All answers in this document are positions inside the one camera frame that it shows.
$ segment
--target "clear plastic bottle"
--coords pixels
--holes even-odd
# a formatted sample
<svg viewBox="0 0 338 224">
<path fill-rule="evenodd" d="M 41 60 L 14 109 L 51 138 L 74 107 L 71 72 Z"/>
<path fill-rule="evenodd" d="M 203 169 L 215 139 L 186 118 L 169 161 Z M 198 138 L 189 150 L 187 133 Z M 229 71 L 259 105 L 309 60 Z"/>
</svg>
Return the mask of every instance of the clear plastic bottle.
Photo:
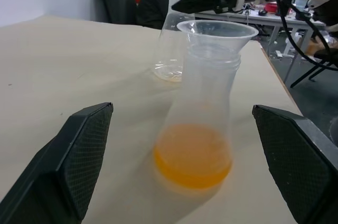
<svg viewBox="0 0 338 224">
<path fill-rule="evenodd" d="M 179 0 L 169 0 L 168 14 L 155 50 L 153 72 L 161 79 L 179 82 L 182 79 L 183 51 L 186 48 L 186 34 L 180 32 L 177 24 L 194 20 L 194 14 L 184 14 L 171 9 Z"/>
<path fill-rule="evenodd" d="M 194 189 L 219 184 L 229 173 L 229 96 L 241 48 L 258 31 L 223 21 L 178 24 L 188 35 L 181 90 L 154 146 L 157 169 Z"/>
</svg>

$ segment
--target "orange liquid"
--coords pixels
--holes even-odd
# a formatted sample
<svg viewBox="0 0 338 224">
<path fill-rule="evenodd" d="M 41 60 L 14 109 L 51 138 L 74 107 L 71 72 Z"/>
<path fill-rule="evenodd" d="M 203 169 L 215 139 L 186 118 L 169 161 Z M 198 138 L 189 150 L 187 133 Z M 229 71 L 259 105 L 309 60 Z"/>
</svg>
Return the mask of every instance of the orange liquid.
<svg viewBox="0 0 338 224">
<path fill-rule="evenodd" d="M 219 184 L 231 168 L 230 149 L 223 135 L 198 124 L 165 129 L 154 147 L 154 159 L 166 178 L 193 189 Z"/>
</svg>

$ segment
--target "white table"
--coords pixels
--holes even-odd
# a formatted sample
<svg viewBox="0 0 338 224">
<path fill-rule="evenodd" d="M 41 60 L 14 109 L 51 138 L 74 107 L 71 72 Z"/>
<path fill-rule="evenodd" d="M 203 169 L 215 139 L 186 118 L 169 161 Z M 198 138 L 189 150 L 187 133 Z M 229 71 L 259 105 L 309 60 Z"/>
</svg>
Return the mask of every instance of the white table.
<svg viewBox="0 0 338 224">
<path fill-rule="evenodd" d="M 213 19 L 213 20 L 221 20 L 221 21 L 230 21 L 230 22 L 240 22 L 240 23 L 249 23 L 249 24 L 260 24 L 260 25 L 266 25 L 266 26 L 273 26 L 274 30 L 271 34 L 270 41 L 268 44 L 268 47 L 276 40 L 279 29 L 283 27 L 283 24 L 281 22 L 280 16 L 277 16 L 275 14 L 267 14 L 266 16 L 260 16 L 258 15 L 258 11 L 250 11 L 250 14 L 247 18 L 247 16 L 242 14 L 235 14 L 235 13 L 223 13 L 223 14 L 216 14 L 214 11 L 206 11 L 202 13 L 198 13 L 195 15 L 196 17 L 200 18 L 207 18 L 207 19 Z M 306 24 L 304 21 L 299 21 L 295 19 L 294 16 L 286 16 L 286 22 L 288 24 L 288 27 L 293 29 L 292 36 L 294 37 L 298 30 L 305 30 L 304 37 L 302 38 L 302 43 L 300 49 L 305 53 L 306 49 L 309 45 L 311 36 L 313 34 L 313 30 Z M 324 29 L 325 24 L 322 22 L 313 22 L 314 25 L 319 29 Z M 287 54 L 290 49 L 290 45 L 287 45 L 284 54 Z M 285 76 L 284 82 L 287 81 L 289 74 L 291 72 L 291 69 L 295 63 L 295 61 L 300 56 L 294 56 L 292 63 L 288 69 L 288 72 Z"/>
<path fill-rule="evenodd" d="M 114 104 L 102 170 L 83 223 L 293 224 L 262 150 L 254 104 L 298 113 L 258 42 L 241 51 L 231 94 L 233 168 L 214 195 L 166 190 L 151 150 L 179 83 L 149 70 L 159 31 L 56 17 L 0 29 L 0 199 L 68 116 Z"/>
</svg>

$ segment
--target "grey floor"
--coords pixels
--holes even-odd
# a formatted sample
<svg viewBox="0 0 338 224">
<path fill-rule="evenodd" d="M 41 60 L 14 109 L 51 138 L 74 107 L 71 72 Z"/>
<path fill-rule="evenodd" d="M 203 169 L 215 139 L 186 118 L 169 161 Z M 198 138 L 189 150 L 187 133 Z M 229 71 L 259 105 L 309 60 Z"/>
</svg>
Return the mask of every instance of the grey floor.
<svg viewBox="0 0 338 224">
<path fill-rule="evenodd" d="M 277 43 L 269 49 L 269 57 L 282 79 L 291 64 L 291 58 L 279 59 L 275 51 L 284 51 L 286 35 L 281 33 Z M 258 41 L 267 51 L 269 38 L 258 37 Z M 286 86 L 297 103 L 303 116 L 309 118 L 326 136 L 330 137 L 330 126 L 338 118 L 338 72 L 325 70 L 314 78 L 315 82 L 304 79 L 294 88 L 290 85 L 306 73 L 312 65 L 306 61 L 296 63 L 292 69 Z"/>
</svg>

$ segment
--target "table surface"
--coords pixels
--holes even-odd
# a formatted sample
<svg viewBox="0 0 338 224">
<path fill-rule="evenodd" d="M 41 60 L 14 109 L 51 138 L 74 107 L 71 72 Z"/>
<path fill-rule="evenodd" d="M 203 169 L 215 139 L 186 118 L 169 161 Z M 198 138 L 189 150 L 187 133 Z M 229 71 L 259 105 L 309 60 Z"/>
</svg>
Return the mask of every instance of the table surface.
<svg viewBox="0 0 338 224">
<path fill-rule="evenodd" d="M 179 83 L 149 70 L 159 31 L 45 16 L 0 28 L 0 199 L 67 118 L 111 101 L 102 170 L 83 223 L 295 223 L 271 177 L 254 104 L 299 113 L 260 44 L 241 51 L 231 93 L 233 168 L 184 194 L 154 175 L 151 150 Z"/>
<path fill-rule="evenodd" d="M 214 11 L 205 11 L 205 12 L 196 14 L 197 17 L 203 17 L 205 15 L 216 16 L 216 13 Z M 236 18 L 246 19 L 246 15 L 244 13 L 242 13 L 242 14 L 223 13 L 223 14 L 219 14 L 219 16 L 224 17 L 224 18 L 226 18 L 226 17 L 236 17 Z M 258 15 L 257 10 L 250 10 L 249 19 L 250 20 L 266 21 L 266 22 L 269 21 L 269 22 L 281 23 L 280 16 L 277 16 L 275 14 L 270 14 L 270 13 L 268 13 L 266 16 L 260 16 L 260 15 Z M 303 26 L 307 27 L 306 22 L 297 20 L 293 15 L 288 15 L 288 16 L 285 17 L 285 19 L 286 19 L 288 24 L 303 25 Z M 313 21 L 313 23 L 316 26 L 325 27 L 325 24 L 320 22 L 320 21 L 316 21 L 316 22 Z"/>
</svg>

